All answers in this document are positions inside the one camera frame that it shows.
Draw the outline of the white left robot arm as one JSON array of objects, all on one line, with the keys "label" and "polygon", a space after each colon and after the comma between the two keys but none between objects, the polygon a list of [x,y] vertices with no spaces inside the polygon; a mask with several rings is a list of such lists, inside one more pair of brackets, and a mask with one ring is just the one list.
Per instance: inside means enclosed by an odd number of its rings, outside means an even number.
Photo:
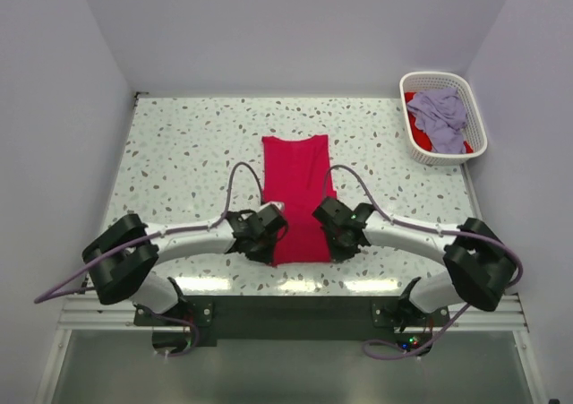
[{"label": "white left robot arm", "polygon": [[153,311],[165,325],[176,325],[185,315],[182,291],[173,279],[157,277],[153,267],[234,253],[271,264],[288,230],[283,209],[281,202],[267,202],[255,211],[227,211],[220,219],[178,225],[146,224],[137,214],[127,214],[90,243],[81,258],[102,305],[129,300]]}]

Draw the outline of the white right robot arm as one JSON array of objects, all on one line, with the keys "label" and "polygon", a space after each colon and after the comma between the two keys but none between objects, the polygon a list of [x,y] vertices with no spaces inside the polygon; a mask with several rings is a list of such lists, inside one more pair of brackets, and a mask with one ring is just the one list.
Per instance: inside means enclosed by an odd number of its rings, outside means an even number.
[{"label": "white right robot arm", "polygon": [[389,215],[369,203],[350,209],[325,198],[313,217],[325,234],[333,261],[343,262],[366,246],[390,247],[442,265],[430,278],[412,279],[383,312],[401,327],[417,326],[442,307],[465,303],[493,312],[507,288],[521,278],[523,268],[481,220],[461,225],[431,224]]}]

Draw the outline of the crimson red t shirt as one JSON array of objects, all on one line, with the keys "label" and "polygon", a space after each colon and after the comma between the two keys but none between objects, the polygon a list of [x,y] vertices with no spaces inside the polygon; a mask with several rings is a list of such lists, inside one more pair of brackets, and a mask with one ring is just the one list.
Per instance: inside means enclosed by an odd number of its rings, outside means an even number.
[{"label": "crimson red t shirt", "polygon": [[288,231],[277,243],[273,264],[329,262],[327,239],[312,215],[324,197],[335,198],[330,168],[329,137],[314,135],[300,141],[262,138],[263,196],[284,204]]}]

